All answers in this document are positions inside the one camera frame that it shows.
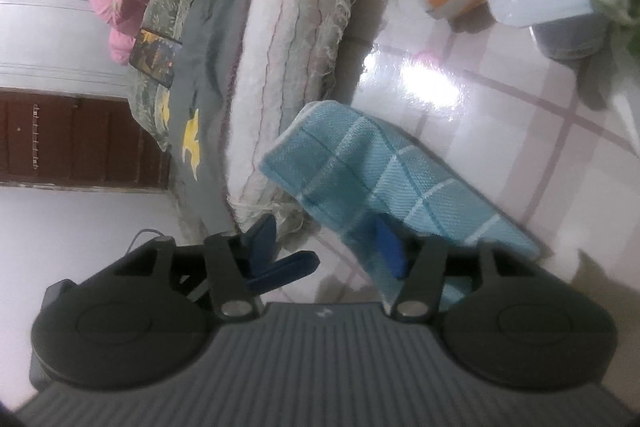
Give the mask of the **blue checked towel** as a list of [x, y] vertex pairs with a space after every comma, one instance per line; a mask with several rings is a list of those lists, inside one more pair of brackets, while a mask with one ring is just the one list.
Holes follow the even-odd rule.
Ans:
[[401, 281], [375, 244], [389, 217], [456, 244], [495, 241], [536, 260], [540, 245], [437, 156], [392, 124], [335, 101], [307, 104], [265, 153], [260, 170], [355, 255], [384, 303]]

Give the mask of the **checked cartoon bed sheet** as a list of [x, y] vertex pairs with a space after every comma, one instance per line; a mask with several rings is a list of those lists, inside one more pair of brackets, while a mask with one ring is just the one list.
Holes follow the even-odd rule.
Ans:
[[608, 58], [562, 64], [485, 9], [448, 23], [407, 0], [357, 0], [337, 100], [396, 124], [444, 158], [593, 289], [639, 284], [639, 159], [599, 98]]

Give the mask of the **dark patterned book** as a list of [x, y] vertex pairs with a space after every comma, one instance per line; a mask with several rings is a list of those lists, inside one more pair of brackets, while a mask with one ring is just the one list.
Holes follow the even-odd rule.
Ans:
[[182, 43], [141, 28], [132, 48], [129, 65], [169, 89], [175, 78], [175, 61]]

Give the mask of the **brown wooden door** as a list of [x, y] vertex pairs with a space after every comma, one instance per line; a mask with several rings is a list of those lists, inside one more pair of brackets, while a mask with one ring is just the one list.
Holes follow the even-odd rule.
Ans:
[[1, 91], [1, 181], [163, 190], [169, 157], [119, 98]]

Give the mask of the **grey cylindrical cup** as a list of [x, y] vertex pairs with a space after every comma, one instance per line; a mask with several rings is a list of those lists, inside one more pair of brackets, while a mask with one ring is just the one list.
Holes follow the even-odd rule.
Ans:
[[610, 21], [601, 14], [552, 20], [529, 27], [540, 53], [553, 61], [573, 61], [596, 54], [603, 48]]

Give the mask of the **grey sheet yellow print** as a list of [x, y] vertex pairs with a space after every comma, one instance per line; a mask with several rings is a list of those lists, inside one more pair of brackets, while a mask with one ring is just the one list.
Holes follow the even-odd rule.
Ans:
[[129, 107], [169, 153], [183, 204], [209, 233], [236, 225], [227, 202], [227, 131], [232, 84], [250, 0], [151, 0], [142, 27], [166, 38], [167, 77], [131, 72]]

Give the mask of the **white frayed blanket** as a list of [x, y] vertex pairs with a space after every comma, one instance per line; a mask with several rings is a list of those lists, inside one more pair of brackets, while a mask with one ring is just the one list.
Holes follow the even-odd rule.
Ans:
[[304, 220], [259, 165], [303, 107], [329, 91], [354, 2], [250, 0], [224, 143], [226, 199], [242, 232], [265, 213], [276, 217], [282, 234]]

